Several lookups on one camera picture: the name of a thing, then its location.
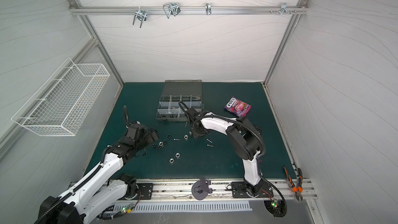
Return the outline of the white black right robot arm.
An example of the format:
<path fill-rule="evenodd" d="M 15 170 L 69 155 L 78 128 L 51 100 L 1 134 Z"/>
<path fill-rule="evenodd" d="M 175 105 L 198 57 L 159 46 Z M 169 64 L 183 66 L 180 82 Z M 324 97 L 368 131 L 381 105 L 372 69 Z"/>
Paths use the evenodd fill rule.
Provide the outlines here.
<path fill-rule="evenodd" d="M 259 158 L 265 154 L 265 144 L 260 131 L 245 117 L 227 118 L 209 111 L 198 112 L 193 108 L 183 111 L 194 138 L 209 131 L 217 131 L 229 138 L 234 152 L 242 159 L 244 186 L 247 195 L 254 198 L 264 184 Z"/>

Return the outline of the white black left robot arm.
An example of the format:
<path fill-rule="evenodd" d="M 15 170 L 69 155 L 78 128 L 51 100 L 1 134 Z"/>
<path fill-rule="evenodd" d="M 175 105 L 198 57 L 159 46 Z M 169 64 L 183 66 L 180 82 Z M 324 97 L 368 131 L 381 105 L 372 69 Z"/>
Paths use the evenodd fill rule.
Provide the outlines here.
<path fill-rule="evenodd" d="M 159 139 L 157 131 L 135 121 L 114 145 L 104 149 L 99 163 L 81 180 L 61 193 L 48 197 L 40 205 L 37 224 L 89 224 L 122 198 L 141 197 L 136 178 L 122 174 L 110 178 L 137 153 Z"/>

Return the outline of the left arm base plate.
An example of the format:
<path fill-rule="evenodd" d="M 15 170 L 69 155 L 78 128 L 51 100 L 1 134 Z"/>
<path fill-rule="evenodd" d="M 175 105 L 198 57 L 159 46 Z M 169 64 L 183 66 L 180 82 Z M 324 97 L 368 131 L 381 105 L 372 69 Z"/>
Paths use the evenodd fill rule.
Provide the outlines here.
<path fill-rule="evenodd" d="M 136 186 L 136 198 L 141 200 L 151 200 L 153 192 L 153 183 L 138 183 Z"/>

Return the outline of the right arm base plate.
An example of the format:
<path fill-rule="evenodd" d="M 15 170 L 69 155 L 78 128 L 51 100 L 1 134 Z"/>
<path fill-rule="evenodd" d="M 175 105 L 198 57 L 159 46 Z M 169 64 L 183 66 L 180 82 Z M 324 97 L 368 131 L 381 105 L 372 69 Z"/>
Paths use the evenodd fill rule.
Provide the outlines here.
<path fill-rule="evenodd" d="M 271 185 L 262 180 L 255 186 L 247 183 L 246 181 L 233 181 L 227 185 L 226 190 L 232 192 L 232 197 L 234 199 L 274 197 Z"/>

